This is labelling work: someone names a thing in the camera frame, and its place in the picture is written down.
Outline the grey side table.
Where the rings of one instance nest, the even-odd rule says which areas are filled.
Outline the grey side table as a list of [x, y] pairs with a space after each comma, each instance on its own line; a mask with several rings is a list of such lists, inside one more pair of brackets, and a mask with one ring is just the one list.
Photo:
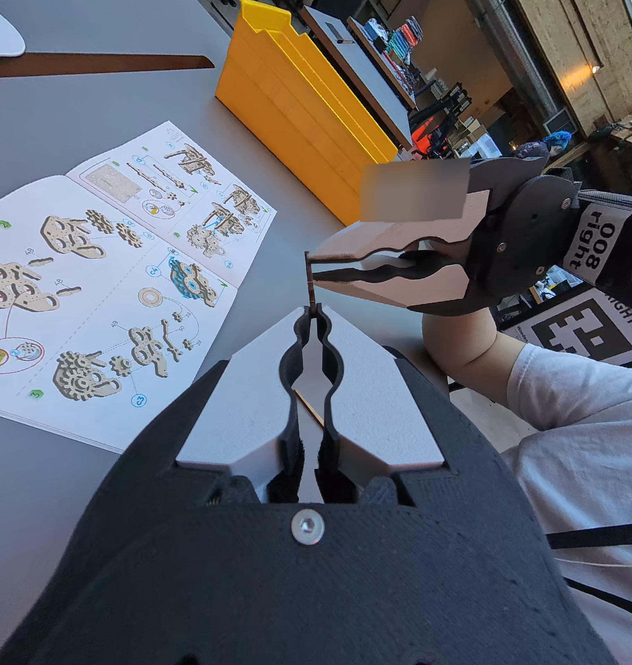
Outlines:
[[409, 111], [415, 108], [414, 99], [361, 24], [352, 17], [341, 21], [308, 6], [301, 9], [300, 17], [395, 145], [411, 150]]

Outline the yellow plastic bin stack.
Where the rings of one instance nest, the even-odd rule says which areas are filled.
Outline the yellow plastic bin stack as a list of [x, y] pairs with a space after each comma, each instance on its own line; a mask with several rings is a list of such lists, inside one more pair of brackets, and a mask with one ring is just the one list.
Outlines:
[[288, 11], [241, 1], [216, 98], [344, 225], [397, 148]]

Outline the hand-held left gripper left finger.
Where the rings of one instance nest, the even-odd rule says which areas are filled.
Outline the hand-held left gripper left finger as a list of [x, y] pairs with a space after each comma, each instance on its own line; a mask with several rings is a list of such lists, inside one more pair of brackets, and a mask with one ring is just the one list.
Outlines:
[[297, 500], [304, 449], [293, 384], [310, 330], [309, 307], [298, 307], [229, 359], [179, 467], [245, 477], [262, 503]]

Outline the grey desk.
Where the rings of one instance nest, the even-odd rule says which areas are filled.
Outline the grey desk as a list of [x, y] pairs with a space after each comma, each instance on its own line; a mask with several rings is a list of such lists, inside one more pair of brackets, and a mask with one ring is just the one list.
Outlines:
[[0, 417], [0, 664], [324, 664], [326, 629], [345, 646], [344, 664], [426, 663], [398, 620], [408, 604], [398, 584], [358, 609], [345, 598], [339, 628], [318, 607], [320, 623], [290, 619], [291, 609], [314, 607], [323, 578], [314, 569], [328, 537], [298, 544], [290, 521], [295, 504], [262, 505], [242, 480], [223, 480], [222, 502], [206, 505], [217, 487], [209, 471], [181, 469], [177, 442], [191, 415], [200, 415], [222, 367], [189, 384], [217, 353], [237, 351], [305, 297], [296, 279], [301, 258], [281, 249], [309, 245], [334, 222], [305, 205], [303, 221], [287, 196], [298, 187], [213, 99], [214, 70], [92, 74], [43, 79], [0, 79], [0, 197], [21, 181], [44, 177], [72, 162], [107, 151], [175, 121], [211, 148], [248, 151], [259, 171], [239, 154], [221, 154], [257, 192], [278, 177], [285, 209], [257, 256], [237, 300], [224, 297], [219, 339], [206, 324], [206, 356], [184, 351], [170, 358], [168, 378], [153, 365], [133, 364], [122, 391], [89, 401], [59, 395], [52, 377], [63, 348], [45, 347], [44, 363], [16, 374], [9, 401], [22, 418], [58, 411], [57, 431]]

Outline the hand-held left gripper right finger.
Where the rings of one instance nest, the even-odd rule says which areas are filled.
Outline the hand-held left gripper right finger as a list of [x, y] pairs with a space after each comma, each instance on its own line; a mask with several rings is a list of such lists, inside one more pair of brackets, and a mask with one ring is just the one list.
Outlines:
[[445, 459], [393, 353], [329, 306], [315, 319], [324, 400], [315, 478], [325, 503], [355, 503], [374, 478], [440, 469]]

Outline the illustrated instruction booklet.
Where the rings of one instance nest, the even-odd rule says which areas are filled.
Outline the illustrated instruction booklet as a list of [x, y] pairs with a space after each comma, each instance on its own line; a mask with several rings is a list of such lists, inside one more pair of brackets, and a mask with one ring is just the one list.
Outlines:
[[0, 417], [123, 452], [187, 389], [276, 210], [171, 122], [0, 199]]

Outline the small wooden crank lever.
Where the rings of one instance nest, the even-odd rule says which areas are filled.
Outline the small wooden crank lever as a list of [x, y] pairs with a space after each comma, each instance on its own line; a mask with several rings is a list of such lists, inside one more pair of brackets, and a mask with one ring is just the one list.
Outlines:
[[308, 290], [307, 292], [309, 295], [309, 316], [311, 319], [315, 319], [318, 314], [318, 303], [317, 303], [317, 298], [315, 296], [312, 261], [309, 257], [308, 251], [304, 252], [304, 258], [305, 258], [305, 272], [306, 272], [307, 290]]

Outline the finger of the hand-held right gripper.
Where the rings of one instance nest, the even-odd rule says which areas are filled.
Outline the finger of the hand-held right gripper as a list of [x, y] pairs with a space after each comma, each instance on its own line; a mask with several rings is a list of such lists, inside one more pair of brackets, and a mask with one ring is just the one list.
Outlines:
[[467, 240], [487, 212], [489, 189], [466, 196], [458, 219], [363, 222], [346, 227], [328, 237], [308, 253], [309, 261], [358, 261], [381, 250], [401, 251], [416, 241], [436, 239], [442, 243]]
[[358, 263], [313, 273], [317, 287], [372, 302], [419, 311], [464, 298], [470, 278], [461, 264], [435, 251], [373, 254]]

